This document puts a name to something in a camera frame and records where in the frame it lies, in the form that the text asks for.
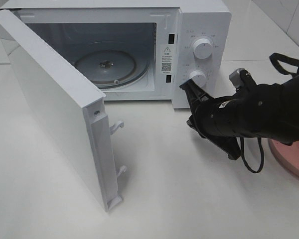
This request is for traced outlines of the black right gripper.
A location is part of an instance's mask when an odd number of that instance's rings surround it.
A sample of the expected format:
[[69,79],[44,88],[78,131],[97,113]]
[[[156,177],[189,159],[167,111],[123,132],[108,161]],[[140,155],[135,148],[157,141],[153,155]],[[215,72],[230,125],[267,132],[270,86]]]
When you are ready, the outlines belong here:
[[191,110],[187,124],[194,129],[202,138],[206,138],[214,145],[223,150],[228,158],[237,160],[241,156],[241,149],[235,137],[222,136],[215,123],[216,110],[220,102],[209,96],[192,79],[179,86],[185,91]]

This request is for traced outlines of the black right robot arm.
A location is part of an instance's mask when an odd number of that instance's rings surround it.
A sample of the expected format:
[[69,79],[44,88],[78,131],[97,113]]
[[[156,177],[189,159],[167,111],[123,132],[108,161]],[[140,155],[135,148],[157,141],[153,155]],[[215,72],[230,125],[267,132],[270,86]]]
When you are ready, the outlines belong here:
[[283,84],[256,84],[241,68],[231,82],[236,93],[218,98],[192,79],[180,85],[191,110],[190,128],[232,160],[241,155],[238,138],[270,138],[285,145],[299,141],[299,75]]

